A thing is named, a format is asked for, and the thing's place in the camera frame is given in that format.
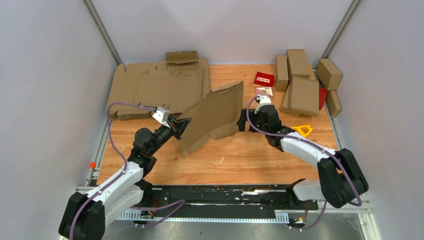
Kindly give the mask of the brown cardboard box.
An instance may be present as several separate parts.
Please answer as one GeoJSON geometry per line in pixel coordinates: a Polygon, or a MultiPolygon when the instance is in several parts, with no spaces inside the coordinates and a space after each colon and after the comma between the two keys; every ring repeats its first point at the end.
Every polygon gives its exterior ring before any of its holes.
{"type": "Polygon", "coordinates": [[[244,101],[244,83],[235,81],[209,90],[204,98],[186,109],[178,119],[191,118],[179,146],[184,155],[193,153],[209,139],[220,139],[239,131],[244,101]]]}

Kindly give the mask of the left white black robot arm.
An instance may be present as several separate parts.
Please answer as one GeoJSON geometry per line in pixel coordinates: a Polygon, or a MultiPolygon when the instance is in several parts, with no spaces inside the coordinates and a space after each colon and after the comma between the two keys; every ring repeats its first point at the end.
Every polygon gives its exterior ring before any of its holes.
{"type": "Polygon", "coordinates": [[[151,183],[144,180],[157,159],[154,154],[171,138],[181,140],[191,118],[171,114],[155,131],[140,128],[133,148],[113,176],[87,193],[70,196],[58,233],[69,240],[100,240],[106,228],[130,207],[149,206],[153,201],[151,183]]]}

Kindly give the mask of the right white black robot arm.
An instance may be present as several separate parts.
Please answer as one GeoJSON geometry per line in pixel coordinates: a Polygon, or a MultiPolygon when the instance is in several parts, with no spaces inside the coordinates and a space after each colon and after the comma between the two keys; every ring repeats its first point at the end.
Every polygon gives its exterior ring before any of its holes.
{"type": "Polygon", "coordinates": [[[274,105],[255,109],[243,108],[237,126],[245,131],[265,135],[268,144],[294,155],[317,169],[318,180],[301,178],[286,188],[286,204],[298,209],[309,200],[326,201],[335,208],[347,204],[361,206],[361,195],[369,190],[368,182],[354,156],[346,149],[335,150],[306,139],[293,128],[282,124],[274,105]]]}

